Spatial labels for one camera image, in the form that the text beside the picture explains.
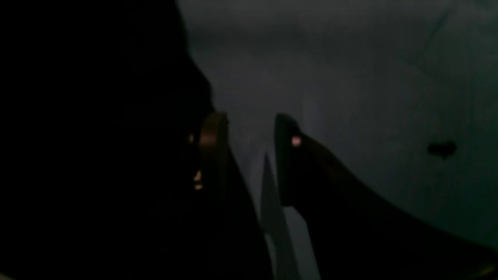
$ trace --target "white floor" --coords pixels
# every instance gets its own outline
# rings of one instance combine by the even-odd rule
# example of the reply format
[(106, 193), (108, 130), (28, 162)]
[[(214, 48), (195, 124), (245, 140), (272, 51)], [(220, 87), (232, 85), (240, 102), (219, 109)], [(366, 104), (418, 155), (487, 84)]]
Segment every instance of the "white floor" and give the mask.
[[(396, 206), (498, 248), (498, 2), (179, 5), (258, 210), (283, 112)], [(453, 157), (427, 154), (446, 140), (458, 146)], [(301, 278), (318, 279), (305, 223), (285, 211)]]

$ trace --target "gray floor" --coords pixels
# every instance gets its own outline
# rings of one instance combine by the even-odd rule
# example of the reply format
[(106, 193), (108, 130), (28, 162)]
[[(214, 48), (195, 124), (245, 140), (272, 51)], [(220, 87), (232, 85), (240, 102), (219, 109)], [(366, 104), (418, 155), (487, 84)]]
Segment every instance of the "gray floor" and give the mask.
[[(498, 248), (498, 2), (180, 0), (191, 53), (230, 119), (261, 216), (273, 121), (291, 114), (374, 191)], [(427, 154), (454, 140), (456, 154)], [(306, 225), (284, 209), (304, 280)]]

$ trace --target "dark spot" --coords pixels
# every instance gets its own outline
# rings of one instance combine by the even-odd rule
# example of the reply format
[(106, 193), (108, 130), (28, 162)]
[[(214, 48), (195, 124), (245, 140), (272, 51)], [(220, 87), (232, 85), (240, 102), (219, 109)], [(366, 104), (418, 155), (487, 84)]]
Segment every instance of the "dark spot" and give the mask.
[(446, 143), (431, 143), (427, 148), (430, 155), (440, 156), (443, 159), (453, 155), (457, 150), (457, 145), (453, 141)]

